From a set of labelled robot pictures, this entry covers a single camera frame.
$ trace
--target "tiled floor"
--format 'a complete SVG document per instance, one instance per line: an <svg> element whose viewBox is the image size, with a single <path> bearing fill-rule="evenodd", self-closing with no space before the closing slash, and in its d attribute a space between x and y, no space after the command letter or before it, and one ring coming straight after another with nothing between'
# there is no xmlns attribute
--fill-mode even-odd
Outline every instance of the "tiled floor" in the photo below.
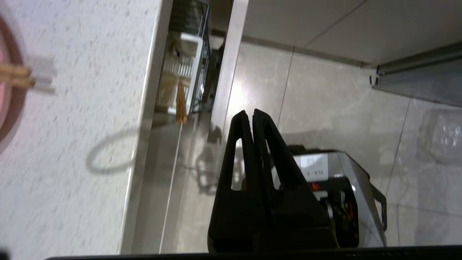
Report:
<svg viewBox="0 0 462 260"><path fill-rule="evenodd" d="M288 144L346 151L387 194L389 246L462 243L462 164L425 142L437 133L435 122L462 118L462 111L373 90L371 74L242 43L226 121L258 108ZM207 251L213 195L195 187L194 176L185 182L178 253Z"/></svg>

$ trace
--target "pink plate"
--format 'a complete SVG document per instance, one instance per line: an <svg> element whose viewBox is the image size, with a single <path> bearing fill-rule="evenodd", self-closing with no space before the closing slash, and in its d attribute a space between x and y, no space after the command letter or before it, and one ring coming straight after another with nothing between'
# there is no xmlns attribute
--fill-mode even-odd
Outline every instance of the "pink plate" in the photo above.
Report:
<svg viewBox="0 0 462 260"><path fill-rule="evenodd" d="M0 32L0 63L9 62L10 58L8 56L8 51L3 41L3 36ZM3 125L3 122L6 118L6 113L11 102L11 87L7 86L5 83L0 82L0 128Z"/></svg>

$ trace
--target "white countertop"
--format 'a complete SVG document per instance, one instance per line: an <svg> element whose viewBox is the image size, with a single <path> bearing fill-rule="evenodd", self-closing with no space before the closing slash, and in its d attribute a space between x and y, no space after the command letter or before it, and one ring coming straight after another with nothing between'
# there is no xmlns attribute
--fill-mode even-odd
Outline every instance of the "white countertop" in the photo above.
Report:
<svg viewBox="0 0 462 260"><path fill-rule="evenodd" d="M24 63L55 90L27 93L0 149L0 248L13 260L120 252L160 2L0 0Z"/></svg>

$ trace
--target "floor tile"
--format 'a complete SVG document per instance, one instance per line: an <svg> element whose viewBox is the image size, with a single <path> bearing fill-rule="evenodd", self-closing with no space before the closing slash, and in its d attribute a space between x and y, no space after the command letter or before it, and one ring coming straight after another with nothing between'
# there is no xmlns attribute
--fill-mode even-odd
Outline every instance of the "floor tile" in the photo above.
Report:
<svg viewBox="0 0 462 260"><path fill-rule="evenodd" d="M418 210L398 208L401 246L462 244L462 218Z"/></svg>
<svg viewBox="0 0 462 260"><path fill-rule="evenodd" d="M210 131L211 113L203 111L198 114L197 120L191 122L194 128L191 148L186 166L201 171L211 171L211 164L216 160L213 156L217 150L217 144L221 142L221 132Z"/></svg>
<svg viewBox="0 0 462 260"><path fill-rule="evenodd" d="M346 151L385 193L409 98L371 89L372 74L295 54L278 128L287 144Z"/></svg>
<svg viewBox="0 0 462 260"><path fill-rule="evenodd" d="M176 226L172 253L207 253L207 233L214 191L204 182L206 174L188 170Z"/></svg>
<svg viewBox="0 0 462 260"><path fill-rule="evenodd" d="M461 127L461 108L411 100L389 203L462 216Z"/></svg>
<svg viewBox="0 0 462 260"><path fill-rule="evenodd" d="M398 247L400 245L398 235L398 206L393 204L387 205L387 247Z"/></svg>
<svg viewBox="0 0 462 260"><path fill-rule="evenodd" d="M225 131L234 115L245 110L252 125L254 109L279 118L292 52L241 43L226 114Z"/></svg>

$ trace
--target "grout line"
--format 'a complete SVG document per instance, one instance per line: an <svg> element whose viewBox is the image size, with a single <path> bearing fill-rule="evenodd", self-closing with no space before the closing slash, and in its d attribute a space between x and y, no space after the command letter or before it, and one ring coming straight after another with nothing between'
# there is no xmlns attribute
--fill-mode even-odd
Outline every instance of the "grout line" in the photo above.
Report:
<svg viewBox="0 0 462 260"><path fill-rule="evenodd" d="M292 59L295 52L295 46L292 48L292 56L290 57L289 70L287 71L286 87L284 88L284 95L282 96L281 110L279 111L278 122L276 122L276 128L279 129L279 121L281 120L282 106L284 105L284 99L286 98L287 83L289 82L290 69L292 68Z"/></svg>
<svg viewBox="0 0 462 260"><path fill-rule="evenodd" d="M409 102L407 103L406 115L404 116L403 127L401 128L400 140L398 142L398 146L396 147L395 158L393 159L393 166L391 167L390 178L388 179L387 191L385 192L385 196L387 196L388 189L390 188L391 176L393 176L393 170L394 170L395 165L396 165L396 158L398 157L398 151L400 149L401 138L403 137L404 125L406 124L407 112L409 111L409 105L410 104L411 104L411 98L409 98Z"/></svg>
<svg viewBox="0 0 462 260"><path fill-rule="evenodd" d="M170 197L172 194L173 178L175 177L176 161L178 159L178 150L180 149L180 140L181 140L182 130L183 130L183 123L181 123L180 125L180 133L178 134L178 142L176 143L175 160L173 161L173 170L172 170L172 177L170 179L169 196L167 198L167 207L165 209L164 224L162 226L162 234L160 237L159 254L162 253L162 244L164 242L165 226L167 225L167 216L169 214Z"/></svg>
<svg viewBox="0 0 462 260"><path fill-rule="evenodd" d="M437 211L437 210L430 210L430 209L425 209L425 208L419 208L419 207L413 207L409 205L404 205L404 204L398 204L398 208L406 208L406 209L411 209L411 210L420 210L420 211L425 211L433 214L439 214L439 215L447 215L450 217L457 217L457 218L462 218L462 215L454 214L454 213L449 213L449 212L442 212L442 211Z"/></svg>
<svg viewBox="0 0 462 260"><path fill-rule="evenodd" d="M399 211L400 210L400 207L397 206L396 207L396 231L398 232L398 246L401 246L401 239L400 239L400 219L399 219Z"/></svg>
<svg viewBox="0 0 462 260"><path fill-rule="evenodd" d="M214 174L213 171L200 170L198 168L191 167L191 166L182 166L182 168L184 168L186 170L189 170L189 171L196 171L198 173L211 173L211 174Z"/></svg>
<svg viewBox="0 0 462 260"><path fill-rule="evenodd" d="M348 17L350 14L354 13L354 11L358 10L358 8L360 8L363 4L365 4L367 2L367 0L364 0L362 1L360 4L358 4L357 6L355 6L353 9L351 9L349 12L347 12L345 15L343 15L342 17L340 17L338 20L336 20L333 24L331 24L329 27L327 27L325 30L323 30L322 32L320 32L318 35L316 35L312 40L310 40L306 45L305 45L305 49L308 47L308 45L312 44L314 41L316 41L319 37L321 37L322 35L326 34L330 29L332 29L334 26L336 26L337 24L339 24L341 21L343 21L346 17Z"/></svg>

